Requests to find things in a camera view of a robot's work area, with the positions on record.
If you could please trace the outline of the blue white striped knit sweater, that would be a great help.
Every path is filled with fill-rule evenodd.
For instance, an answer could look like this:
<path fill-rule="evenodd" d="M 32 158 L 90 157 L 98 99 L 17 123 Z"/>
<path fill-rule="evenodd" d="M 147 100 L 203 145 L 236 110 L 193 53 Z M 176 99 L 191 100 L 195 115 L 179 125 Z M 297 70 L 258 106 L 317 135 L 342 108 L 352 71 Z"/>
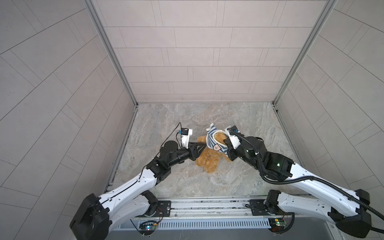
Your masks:
<path fill-rule="evenodd" d="M 206 131 L 207 147 L 211 150 L 227 155 L 228 146 L 226 145 L 225 140 L 229 138 L 228 135 L 223 130 L 217 129 L 213 123 L 210 124 L 210 127 L 207 128 Z"/>

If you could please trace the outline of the brown teddy bear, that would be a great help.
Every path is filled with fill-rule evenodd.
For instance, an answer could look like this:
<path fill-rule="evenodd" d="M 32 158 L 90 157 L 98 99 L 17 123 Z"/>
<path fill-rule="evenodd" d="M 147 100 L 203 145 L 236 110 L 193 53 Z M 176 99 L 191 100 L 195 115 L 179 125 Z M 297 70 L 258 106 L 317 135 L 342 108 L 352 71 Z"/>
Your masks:
<path fill-rule="evenodd" d="M 224 139 L 226 139 L 226 135 L 224 133 L 214 134 L 214 137 L 219 141 L 219 143 L 225 143 Z M 198 143 L 206 143 L 206 136 L 198 137 Z M 213 173 L 217 169 L 220 160 L 226 160 L 231 163 L 231 160 L 225 154 L 206 147 L 200 157 L 196 159 L 195 163 L 199 167 L 204 167 L 204 170 L 207 173 Z"/>

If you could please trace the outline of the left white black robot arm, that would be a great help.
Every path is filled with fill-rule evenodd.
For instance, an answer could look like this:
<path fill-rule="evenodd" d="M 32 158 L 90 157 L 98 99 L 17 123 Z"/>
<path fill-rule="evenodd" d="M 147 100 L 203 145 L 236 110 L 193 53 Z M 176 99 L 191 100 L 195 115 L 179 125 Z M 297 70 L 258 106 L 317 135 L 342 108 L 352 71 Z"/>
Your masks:
<path fill-rule="evenodd" d="M 168 141 L 140 174 L 110 192 L 85 197 L 70 222 L 75 238 L 104 240 L 110 231 L 127 220 L 153 214 L 158 199 L 150 189 L 170 175 L 172 166 L 199 158 L 206 146 L 205 143 L 188 143 L 180 148 L 177 142 Z"/>

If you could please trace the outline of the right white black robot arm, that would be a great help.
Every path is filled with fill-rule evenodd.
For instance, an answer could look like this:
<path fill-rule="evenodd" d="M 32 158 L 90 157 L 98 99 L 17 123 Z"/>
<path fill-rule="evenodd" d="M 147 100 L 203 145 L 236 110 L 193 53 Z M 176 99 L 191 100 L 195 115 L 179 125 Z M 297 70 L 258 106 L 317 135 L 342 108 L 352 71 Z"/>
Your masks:
<path fill-rule="evenodd" d="M 225 140 L 230 160 L 241 159 L 259 171 L 261 178 L 272 185 L 293 185 L 312 198 L 293 197 L 270 190 L 265 200 L 272 214 L 299 213 L 335 224 L 342 232 L 355 238 L 365 238 L 372 226 L 370 194 L 362 189 L 348 190 L 309 172 L 292 159 L 267 151 L 264 141 L 232 132 Z"/>

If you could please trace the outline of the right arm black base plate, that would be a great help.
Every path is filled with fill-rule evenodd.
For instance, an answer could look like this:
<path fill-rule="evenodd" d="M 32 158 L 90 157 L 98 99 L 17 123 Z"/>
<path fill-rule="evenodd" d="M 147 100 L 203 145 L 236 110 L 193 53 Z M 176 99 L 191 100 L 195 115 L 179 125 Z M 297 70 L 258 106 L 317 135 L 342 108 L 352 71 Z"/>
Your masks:
<path fill-rule="evenodd" d="M 250 200 L 246 204 L 246 208 L 250 209 L 253 216 L 291 216 L 291 213 L 283 212 L 277 206 L 268 207 L 265 205 L 265 200 Z"/>

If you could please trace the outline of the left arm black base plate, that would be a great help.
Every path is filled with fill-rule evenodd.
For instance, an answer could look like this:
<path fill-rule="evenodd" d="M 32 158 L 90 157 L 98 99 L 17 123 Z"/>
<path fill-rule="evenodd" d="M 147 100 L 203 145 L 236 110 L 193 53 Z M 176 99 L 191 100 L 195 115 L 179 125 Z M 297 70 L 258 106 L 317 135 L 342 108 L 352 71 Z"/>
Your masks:
<path fill-rule="evenodd" d="M 156 207 L 150 206 L 150 209 L 141 217 L 145 218 L 161 218 L 169 217 L 171 214 L 171 201 L 158 201 Z"/>

